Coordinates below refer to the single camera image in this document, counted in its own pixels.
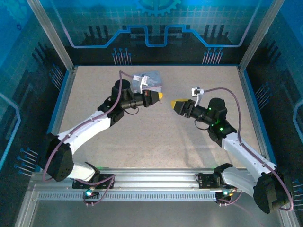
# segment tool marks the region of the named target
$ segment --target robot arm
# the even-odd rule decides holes
[[[227,109],[224,100],[213,98],[209,102],[208,108],[199,106],[203,93],[204,91],[199,87],[194,87],[192,95],[198,97],[197,101],[190,99],[175,100],[171,102],[172,108],[178,115],[186,118],[192,117],[198,122],[209,125],[207,131],[212,141],[233,154],[250,172],[250,175],[244,174],[241,170],[227,163],[214,169],[214,181],[236,187],[249,194],[265,213],[270,213],[286,205],[289,202],[286,192],[265,165],[267,164],[281,177],[289,192],[293,194],[291,177],[288,171],[266,160],[244,140],[239,141],[237,130],[226,121]]]
[[[81,179],[91,183],[99,181],[99,171],[91,164],[87,165],[74,163],[72,156],[77,149],[91,139],[99,132],[106,130],[116,124],[123,116],[125,109],[137,108],[139,106],[149,107],[158,102],[163,94],[150,90],[143,90],[141,93],[133,93],[130,89],[130,83],[127,80],[122,80],[122,93],[118,105],[109,112],[103,115],[110,108],[118,98],[120,81],[117,81],[112,88],[112,94],[104,103],[98,107],[98,110],[85,121],[77,126],[59,133],[58,135],[48,134],[43,142],[42,150],[37,159],[37,164],[44,169],[45,165],[53,152],[55,147],[64,139],[68,138],[62,143],[55,153],[47,173],[56,181],[62,181],[65,178]]]

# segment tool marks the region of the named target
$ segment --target gear graphic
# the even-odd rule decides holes
[[[134,3],[142,13],[157,17],[158,15],[164,16],[165,13],[176,9],[176,5],[180,4],[181,0],[134,0]]]
[[[25,0],[0,0],[0,7],[6,7],[9,14],[15,21],[21,23],[27,15],[27,7]]]

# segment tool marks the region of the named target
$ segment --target beige table surface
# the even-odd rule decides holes
[[[234,66],[78,67],[60,132],[75,126],[96,111],[110,96],[112,86],[119,79],[119,70],[128,74],[158,70],[163,81],[163,99],[149,108],[141,107],[137,115],[126,114],[116,125],[93,137],[74,154],[74,162],[88,161],[97,167],[112,168],[212,168],[226,162],[244,167],[235,157],[212,142],[207,131],[198,130],[193,119],[181,117],[172,110],[171,100],[192,98],[192,86],[200,86],[205,90],[214,87],[232,90],[241,106],[241,136],[259,152]],[[205,94],[200,105],[207,107],[213,97],[225,100],[227,120],[237,129],[238,113],[233,97],[226,91],[214,91]]]

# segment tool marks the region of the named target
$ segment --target yellow object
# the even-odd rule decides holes
[[[171,107],[174,109],[175,108],[175,105],[176,105],[176,102],[187,102],[189,99],[187,98],[182,98],[182,99],[177,99],[177,100],[174,100],[174,101],[171,101]]]
[[[158,93],[159,93],[159,100],[161,100],[163,97],[163,93],[162,92],[158,92]]]

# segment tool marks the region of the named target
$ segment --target glass panel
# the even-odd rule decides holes
[[[76,65],[238,64],[271,0],[42,3]]]
[[[269,96],[260,109],[277,163],[287,166],[301,184],[303,108],[296,111],[295,106],[303,97],[302,11],[302,1],[285,0],[247,67],[256,98],[262,92],[266,93],[264,97]],[[302,194],[300,190],[298,187],[296,193]],[[301,203],[297,197],[295,209],[300,209]]]
[[[21,149],[40,146],[59,94],[54,66],[66,69],[26,1],[0,0],[0,15],[0,220],[13,226],[36,161]]]

